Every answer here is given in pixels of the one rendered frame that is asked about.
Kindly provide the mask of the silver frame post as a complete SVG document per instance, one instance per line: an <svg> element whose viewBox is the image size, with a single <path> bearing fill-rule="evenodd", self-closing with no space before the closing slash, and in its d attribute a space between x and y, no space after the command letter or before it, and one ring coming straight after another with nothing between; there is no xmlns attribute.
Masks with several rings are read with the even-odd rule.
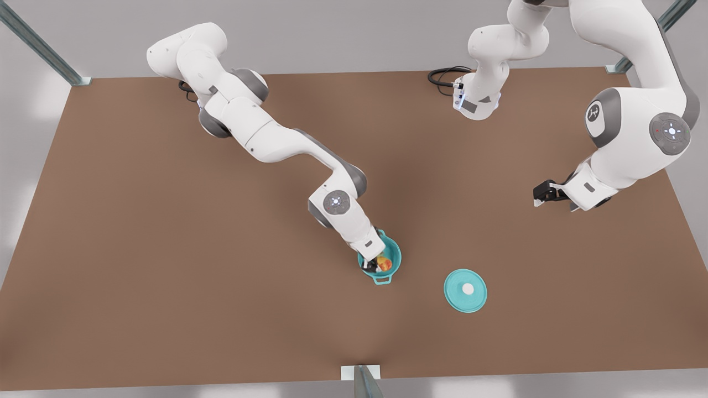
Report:
<svg viewBox="0 0 708 398"><path fill-rule="evenodd" d="M0 0L0 21L71 86L91 84L90 76L79 75L5 0Z"/></svg>
<svg viewBox="0 0 708 398"><path fill-rule="evenodd" d="M380 365L347 365L340 367L341 380L353 381L354 398L384 398L378 385Z"/></svg>
<svg viewBox="0 0 708 398"><path fill-rule="evenodd" d="M605 72L609 75L625 75L633 66L641 69L651 55L665 50L662 39L665 32L699 2L700 0L671 0L669 7L658 18L652 19L648 15L644 25L640 25L638 21L629 23L627 26L635 28L643 41L632 50L620 50L621 59L613 65L606 65Z"/></svg>

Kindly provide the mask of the teal pot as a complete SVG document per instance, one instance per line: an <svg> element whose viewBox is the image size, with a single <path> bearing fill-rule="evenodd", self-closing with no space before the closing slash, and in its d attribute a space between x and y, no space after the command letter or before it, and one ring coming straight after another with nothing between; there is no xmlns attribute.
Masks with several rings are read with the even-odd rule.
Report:
<svg viewBox="0 0 708 398"><path fill-rule="evenodd" d="M399 270L402 252L397 242L387 237L383 230L377 228L376 231L386 246L384 251L370 261L366 261L361 254L358 254L357 262L362 272L371 277L376 285L385 285L392 281L392 276Z"/></svg>

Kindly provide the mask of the teal pot lid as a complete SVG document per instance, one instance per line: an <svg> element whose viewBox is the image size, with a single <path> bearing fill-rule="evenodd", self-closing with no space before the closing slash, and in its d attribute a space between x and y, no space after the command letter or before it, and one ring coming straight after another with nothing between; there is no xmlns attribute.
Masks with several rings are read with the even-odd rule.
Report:
<svg viewBox="0 0 708 398"><path fill-rule="evenodd" d="M487 294L485 280L473 270L453 270L444 282L445 299L453 309L465 314L480 310Z"/></svg>

